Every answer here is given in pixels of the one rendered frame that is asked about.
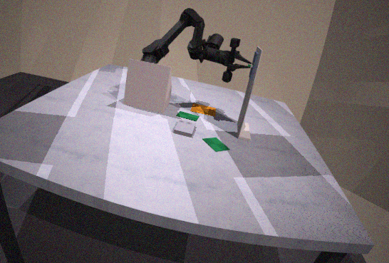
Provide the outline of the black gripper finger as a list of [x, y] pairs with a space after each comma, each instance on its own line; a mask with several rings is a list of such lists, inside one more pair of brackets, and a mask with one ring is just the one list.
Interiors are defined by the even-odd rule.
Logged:
[[243, 62], [245, 62], [245, 63], [250, 63], [250, 64], [252, 64], [252, 62], [248, 61], [248, 60], [245, 59], [243, 56], [241, 56], [241, 55], [239, 54], [239, 51], [236, 51], [234, 58], [235, 58], [235, 59], [238, 59], [238, 60], [240, 60], [240, 61], [243, 61]]
[[235, 69], [238, 69], [238, 68], [251, 68], [251, 67], [235, 63], [235, 64], [232, 65], [232, 72], [234, 72]]

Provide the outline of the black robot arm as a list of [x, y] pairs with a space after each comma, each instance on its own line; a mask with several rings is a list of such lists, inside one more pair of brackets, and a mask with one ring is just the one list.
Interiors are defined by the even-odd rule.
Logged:
[[[194, 27], [192, 40], [188, 43], [187, 50], [190, 58], [213, 62], [213, 55], [217, 49], [220, 49], [224, 38], [218, 33], [209, 35], [207, 41], [202, 38], [204, 31], [204, 19], [191, 8], [185, 9], [180, 15], [180, 20], [162, 37], [146, 46], [142, 52], [141, 61], [148, 63], [158, 63], [158, 61], [169, 53], [168, 46], [180, 33], [188, 26]], [[203, 47], [203, 50], [202, 50]]]

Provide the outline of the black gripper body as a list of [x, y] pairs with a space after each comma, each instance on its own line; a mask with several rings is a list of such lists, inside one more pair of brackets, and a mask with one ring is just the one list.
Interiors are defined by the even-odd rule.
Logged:
[[227, 52], [219, 49], [217, 49], [214, 52], [213, 62], [227, 66], [227, 70], [223, 72], [223, 76], [222, 76], [222, 81], [225, 83], [230, 82], [232, 79], [232, 74], [233, 74], [232, 62], [234, 60], [234, 56], [237, 51], [236, 47], [239, 47], [239, 44], [240, 44], [240, 39], [232, 38], [230, 43], [230, 47], [232, 47], [231, 52]]

